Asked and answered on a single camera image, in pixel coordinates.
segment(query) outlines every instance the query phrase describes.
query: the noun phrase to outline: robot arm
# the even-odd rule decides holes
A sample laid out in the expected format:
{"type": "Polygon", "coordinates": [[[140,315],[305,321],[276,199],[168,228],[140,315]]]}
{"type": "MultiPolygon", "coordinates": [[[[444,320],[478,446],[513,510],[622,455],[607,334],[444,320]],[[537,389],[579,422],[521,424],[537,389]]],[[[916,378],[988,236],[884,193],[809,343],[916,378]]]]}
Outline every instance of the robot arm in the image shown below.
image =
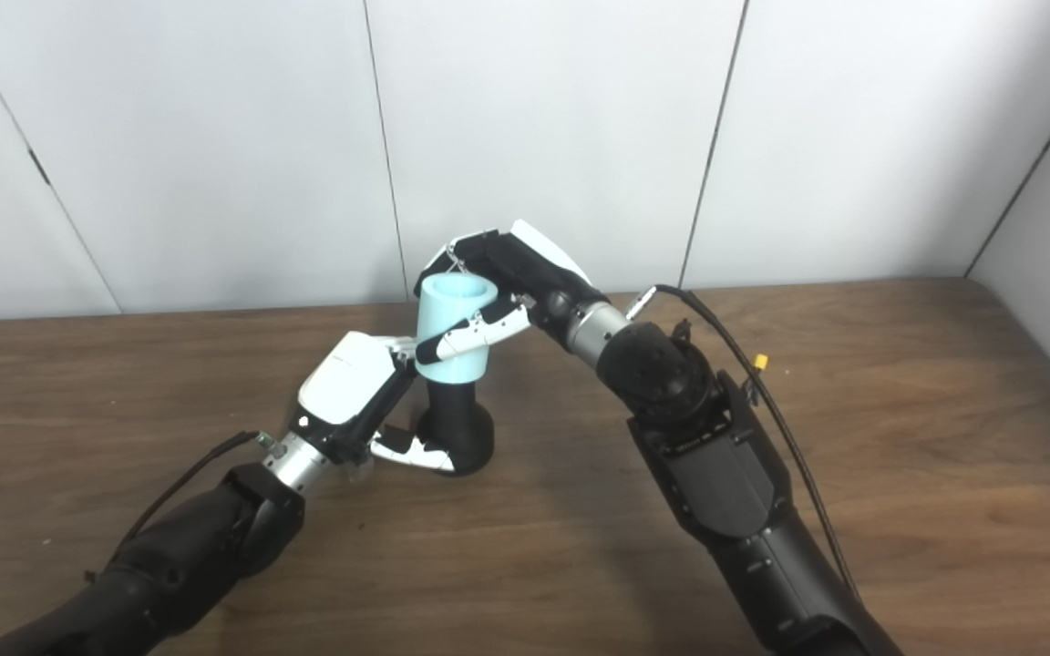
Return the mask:
{"type": "Polygon", "coordinates": [[[617,311],[562,249],[522,221],[450,242],[421,275],[417,295],[426,275],[446,271],[479,274],[500,295],[419,343],[342,337],[300,387],[288,435],[268,444],[266,460],[234,466],[217,488],[122,544],[77,597],[3,636],[0,656],[136,656],[188,631],[239,578],[278,557],[302,527],[306,494],[333,465],[375,453],[442,473],[479,469],[491,457],[491,420],[470,383],[429,385],[435,435],[383,427],[383,419],[418,376],[417,360],[450,360],[528,325],[587,362],[629,408],[634,444],[668,506],[714,557],[763,647],[900,656],[805,530],[788,469],[732,378],[714,373],[689,335],[634,322],[649,295],[617,311]],[[446,448],[450,432],[474,427],[487,428],[488,452],[461,458],[446,448]]]}

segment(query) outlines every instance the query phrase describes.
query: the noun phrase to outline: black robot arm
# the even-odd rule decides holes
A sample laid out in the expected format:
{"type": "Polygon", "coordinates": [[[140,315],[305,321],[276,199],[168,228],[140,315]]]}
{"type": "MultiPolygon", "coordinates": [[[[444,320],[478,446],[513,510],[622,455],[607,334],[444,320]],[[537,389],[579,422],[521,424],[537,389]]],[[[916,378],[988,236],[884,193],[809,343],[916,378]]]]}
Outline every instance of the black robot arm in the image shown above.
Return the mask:
{"type": "Polygon", "coordinates": [[[789,470],[740,386],[682,337],[632,322],[584,274],[514,235],[485,232],[450,259],[532,300],[529,319],[578,355],[633,415],[634,445],[679,525],[720,568],[763,647],[803,656],[900,656],[822,555],[789,470]],[[467,254],[469,260],[460,258],[467,254]]]}

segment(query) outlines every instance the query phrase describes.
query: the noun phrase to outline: white robotic hand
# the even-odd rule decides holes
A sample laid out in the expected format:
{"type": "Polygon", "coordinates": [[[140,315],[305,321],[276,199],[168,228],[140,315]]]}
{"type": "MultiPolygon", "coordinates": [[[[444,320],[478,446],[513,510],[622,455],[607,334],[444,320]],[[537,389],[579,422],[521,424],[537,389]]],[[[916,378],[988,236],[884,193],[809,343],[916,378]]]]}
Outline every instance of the white robotic hand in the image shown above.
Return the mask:
{"type": "MultiPolygon", "coordinates": [[[[534,257],[537,261],[570,271],[588,285],[586,273],[574,264],[572,258],[530,225],[518,220],[508,235],[516,238],[518,249],[524,246],[524,250],[532,251],[530,257],[534,257]]],[[[487,238],[497,236],[505,237],[494,230],[449,241],[428,262],[421,281],[426,275],[452,271],[499,277],[499,264],[484,250],[487,238]]],[[[284,456],[276,464],[267,462],[267,465],[284,468],[294,466],[300,472],[307,472],[318,462],[327,465],[323,453],[309,447],[306,440],[316,429],[330,431],[362,411],[371,399],[379,394],[383,383],[396,374],[398,364],[414,366],[416,363],[413,361],[432,364],[452,360],[478,348],[490,347],[528,329],[529,310],[534,304],[528,290],[513,288],[512,283],[505,283],[504,279],[500,287],[501,294],[492,302],[445,332],[426,337],[420,342],[413,337],[348,333],[299,389],[299,409],[292,421],[292,432],[287,436],[282,445],[287,446],[287,452],[293,452],[289,458],[300,462],[294,465],[282,462],[287,458],[284,456]],[[304,452],[304,456],[300,457],[295,451],[304,452]]],[[[419,292],[420,282],[417,283],[417,295],[419,292]]],[[[384,425],[370,436],[369,440],[368,451],[371,456],[442,473],[453,473],[456,470],[453,453],[441,445],[434,444],[433,440],[417,436],[415,431],[384,425]]]]}

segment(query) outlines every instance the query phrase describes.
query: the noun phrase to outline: wall seam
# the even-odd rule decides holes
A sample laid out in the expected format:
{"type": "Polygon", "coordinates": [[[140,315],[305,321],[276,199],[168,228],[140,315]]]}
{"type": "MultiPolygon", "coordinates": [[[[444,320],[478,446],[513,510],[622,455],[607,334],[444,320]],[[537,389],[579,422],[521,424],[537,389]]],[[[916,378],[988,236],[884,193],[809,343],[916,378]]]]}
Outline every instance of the wall seam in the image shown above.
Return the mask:
{"type": "Polygon", "coordinates": [[[1036,155],[1036,158],[1034,158],[1034,162],[1032,162],[1032,167],[1028,168],[1028,171],[1024,175],[1024,179],[1021,179],[1018,187],[1015,188],[1015,192],[1013,192],[1012,198],[1007,200],[1007,205],[1005,206],[1004,211],[1000,213],[999,218],[995,220],[995,225],[992,226],[991,232],[987,233],[987,237],[984,238],[983,245],[980,246],[979,250],[974,253],[974,259],[971,259],[970,266],[966,267],[966,273],[963,273],[964,278],[970,278],[970,274],[974,273],[974,267],[979,264],[979,259],[983,258],[983,253],[987,251],[987,246],[990,246],[991,240],[995,238],[995,232],[999,232],[999,229],[1003,227],[1004,221],[1007,219],[1007,216],[1010,215],[1010,213],[1012,213],[1012,208],[1015,207],[1015,204],[1020,199],[1020,196],[1024,195],[1024,190],[1026,189],[1026,186],[1028,186],[1028,183],[1030,182],[1030,179],[1032,179],[1034,171],[1036,171],[1036,169],[1040,167],[1040,163],[1043,162],[1043,158],[1045,158],[1047,151],[1049,149],[1050,149],[1050,135],[1047,137],[1046,144],[1043,145],[1043,149],[1040,150],[1040,153],[1036,155]]]}
{"type": "Polygon", "coordinates": [[[387,191],[391,192],[391,215],[396,221],[396,246],[399,249],[399,269],[404,279],[404,299],[412,300],[407,288],[407,258],[404,256],[404,237],[399,230],[399,207],[396,204],[396,179],[391,173],[391,149],[387,147],[387,121],[383,118],[383,99],[379,94],[379,69],[376,66],[375,40],[371,37],[371,8],[368,0],[362,0],[362,20],[368,28],[368,54],[371,55],[371,79],[376,84],[376,108],[379,109],[379,134],[383,137],[383,162],[387,165],[387,191]]]}
{"type": "Polygon", "coordinates": [[[736,69],[736,56],[740,54],[740,41],[742,38],[742,26],[748,17],[748,4],[750,0],[744,0],[740,8],[740,23],[736,26],[736,38],[732,43],[732,59],[729,60],[729,70],[723,78],[723,92],[720,94],[720,107],[715,113],[715,128],[712,130],[712,142],[708,146],[708,161],[704,163],[704,178],[699,183],[699,197],[695,198],[695,214],[691,217],[691,231],[688,233],[688,248],[682,253],[682,267],[679,269],[679,287],[688,275],[688,261],[691,259],[691,246],[695,241],[695,227],[699,224],[699,211],[704,207],[704,194],[708,191],[708,175],[712,173],[712,158],[715,156],[715,143],[720,136],[720,124],[723,121],[723,109],[729,104],[729,91],[732,90],[732,75],[736,69]]]}

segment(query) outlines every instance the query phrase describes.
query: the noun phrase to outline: wooden table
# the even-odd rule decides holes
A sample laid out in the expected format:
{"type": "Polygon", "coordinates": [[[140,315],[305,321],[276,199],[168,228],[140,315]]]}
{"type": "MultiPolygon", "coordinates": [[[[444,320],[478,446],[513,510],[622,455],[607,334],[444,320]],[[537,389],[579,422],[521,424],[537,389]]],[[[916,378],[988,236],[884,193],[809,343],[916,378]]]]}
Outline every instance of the wooden table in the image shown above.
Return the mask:
{"type": "MultiPolygon", "coordinates": [[[[1007,312],[965,279],[701,295],[771,355],[766,382],[897,642],[1050,653],[1050,362],[1007,312]]],[[[649,317],[687,315],[666,299],[649,317]]],[[[0,322],[0,632],[79,589],[209,445],[279,432],[342,333],[413,325],[411,304],[0,322]]],[[[321,485],[278,564],[158,653],[761,652],[582,362],[530,332],[494,352],[480,395],[499,431],[487,469],[379,464],[321,485]]],[[[258,458],[246,447],[186,493],[258,458]]]]}

